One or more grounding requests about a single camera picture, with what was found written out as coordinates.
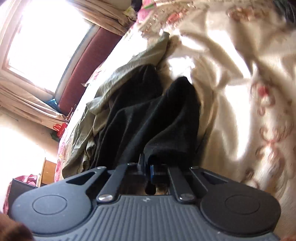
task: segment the maroon cushion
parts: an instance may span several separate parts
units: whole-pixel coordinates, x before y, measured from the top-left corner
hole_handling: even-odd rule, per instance
[[[78,104],[85,91],[85,87],[81,84],[88,81],[95,69],[108,57],[120,39],[121,36],[104,28],[98,30],[74,68],[61,96],[59,108],[63,114],[67,115],[71,107]]]

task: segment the blue object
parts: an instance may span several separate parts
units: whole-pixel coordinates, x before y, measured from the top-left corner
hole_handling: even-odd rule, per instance
[[[59,109],[55,98],[45,103],[48,104],[51,108],[54,108],[58,113],[61,113],[61,110]]]

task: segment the clothing pile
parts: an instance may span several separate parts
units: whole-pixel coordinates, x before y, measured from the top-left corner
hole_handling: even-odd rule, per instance
[[[90,138],[94,144],[86,147],[90,157],[82,162],[81,171],[97,166],[115,169],[138,162],[140,156],[143,170],[152,164],[181,169],[192,165],[199,124],[194,87],[186,77],[179,77],[163,94],[155,66],[138,66],[133,73],[110,97],[106,123]],[[67,172],[69,167],[63,173],[76,174]]]

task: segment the window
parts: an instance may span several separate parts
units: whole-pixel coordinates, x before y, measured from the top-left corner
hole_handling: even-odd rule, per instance
[[[54,93],[92,23],[62,0],[32,0],[22,14],[4,68]]]
[[[3,26],[3,23],[5,21],[5,18],[7,16],[7,12],[11,6],[12,0],[6,0],[1,6],[0,6],[0,30]]]

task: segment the metal screw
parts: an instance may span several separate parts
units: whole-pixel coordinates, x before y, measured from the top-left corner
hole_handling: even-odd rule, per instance
[[[190,193],[183,193],[179,197],[182,201],[192,201],[194,199],[194,196]]]
[[[109,202],[113,200],[113,196],[111,194],[102,194],[99,196],[99,200],[101,202]]]

